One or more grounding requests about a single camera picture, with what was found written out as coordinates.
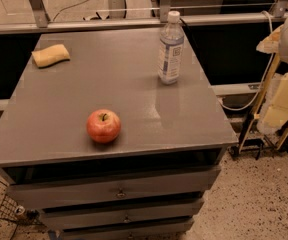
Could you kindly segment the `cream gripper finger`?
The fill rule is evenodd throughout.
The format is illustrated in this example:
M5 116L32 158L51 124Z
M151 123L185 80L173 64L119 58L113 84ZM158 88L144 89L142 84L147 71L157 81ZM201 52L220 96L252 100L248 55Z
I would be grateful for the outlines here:
M277 53L279 48L281 29L282 26L277 27L266 38L260 41L256 47L256 50L266 54Z

